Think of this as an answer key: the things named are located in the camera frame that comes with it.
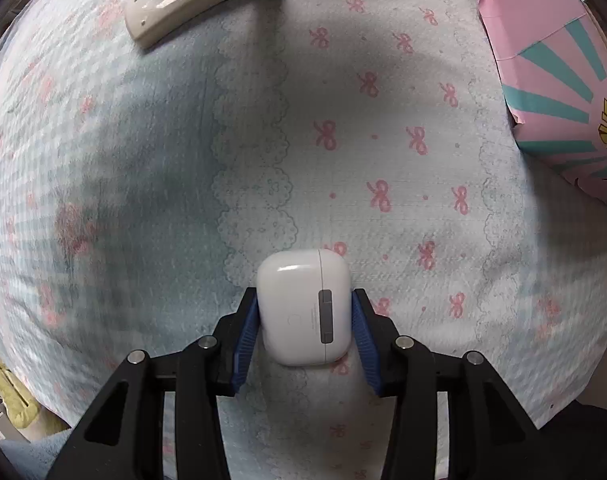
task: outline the pink and teal box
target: pink and teal box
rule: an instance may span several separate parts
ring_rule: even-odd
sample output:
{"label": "pink and teal box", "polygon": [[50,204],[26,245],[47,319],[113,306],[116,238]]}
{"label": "pink and teal box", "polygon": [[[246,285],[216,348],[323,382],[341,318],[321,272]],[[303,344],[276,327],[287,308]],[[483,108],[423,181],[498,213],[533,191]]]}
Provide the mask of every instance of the pink and teal box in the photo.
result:
{"label": "pink and teal box", "polygon": [[607,41],[581,0],[479,0],[519,148],[607,204]]}

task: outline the patterned fabric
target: patterned fabric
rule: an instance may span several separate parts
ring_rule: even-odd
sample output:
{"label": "patterned fabric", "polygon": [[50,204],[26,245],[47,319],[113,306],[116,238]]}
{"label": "patterned fabric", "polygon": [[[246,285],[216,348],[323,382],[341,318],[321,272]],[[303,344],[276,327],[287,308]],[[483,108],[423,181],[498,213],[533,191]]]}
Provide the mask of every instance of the patterned fabric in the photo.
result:
{"label": "patterned fabric", "polygon": [[[607,209],[517,150],[475,0],[229,0],[148,52],[123,1],[34,0],[0,46],[0,356],[40,402],[74,424],[129,350],[180,350],[263,258],[324,246],[537,424],[583,389]],[[355,348],[283,368],[260,341],[220,402],[232,476],[378,478],[393,405]]]}

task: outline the airpods case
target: airpods case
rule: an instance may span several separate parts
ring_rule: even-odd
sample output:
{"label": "airpods case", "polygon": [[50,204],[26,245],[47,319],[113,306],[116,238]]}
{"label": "airpods case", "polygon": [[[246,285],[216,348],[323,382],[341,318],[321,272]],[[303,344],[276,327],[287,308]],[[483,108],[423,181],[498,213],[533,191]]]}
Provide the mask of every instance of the airpods case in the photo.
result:
{"label": "airpods case", "polygon": [[285,366],[331,363],[346,353],[351,332],[350,272],[326,249],[283,251],[257,273],[263,342]]}

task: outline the blue gripper pad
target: blue gripper pad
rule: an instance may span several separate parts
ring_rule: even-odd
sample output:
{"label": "blue gripper pad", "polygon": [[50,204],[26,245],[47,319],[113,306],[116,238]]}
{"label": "blue gripper pad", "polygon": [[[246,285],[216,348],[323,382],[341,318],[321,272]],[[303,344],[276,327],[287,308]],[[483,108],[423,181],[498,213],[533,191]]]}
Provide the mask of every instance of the blue gripper pad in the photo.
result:
{"label": "blue gripper pad", "polygon": [[379,395],[381,393],[379,353],[355,292],[352,293],[352,332],[355,335],[357,349],[359,349],[365,380],[370,384],[375,394]]}
{"label": "blue gripper pad", "polygon": [[257,296],[252,301],[252,305],[248,309],[248,314],[244,320],[244,326],[239,336],[237,346],[234,349],[232,356],[232,387],[237,393],[242,384],[246,382],[250,361],[252,359],[252,351],[255,348],[257,333],[260,329],[260,310],[257,303]]}

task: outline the bed sheet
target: bed sheet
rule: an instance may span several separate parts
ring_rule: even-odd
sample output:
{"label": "bed sheet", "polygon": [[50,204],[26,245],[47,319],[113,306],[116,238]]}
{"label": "bed sheet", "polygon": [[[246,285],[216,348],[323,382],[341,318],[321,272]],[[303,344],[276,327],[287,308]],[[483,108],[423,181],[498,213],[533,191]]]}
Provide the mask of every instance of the bed sheet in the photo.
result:
{"label": "bed sheet", "polygon": [[[607,210],[517,150],[476,0],[229,0],[148,52],[123,2],[34,0],[0,44],[0,356],[40,402],[74,424],[128,351],[180,350],[317,247],[536,424],[583,389]],[[233,479],[379,476],[393,402],[354,347],[283,368],[259,342],[220,405]]]}

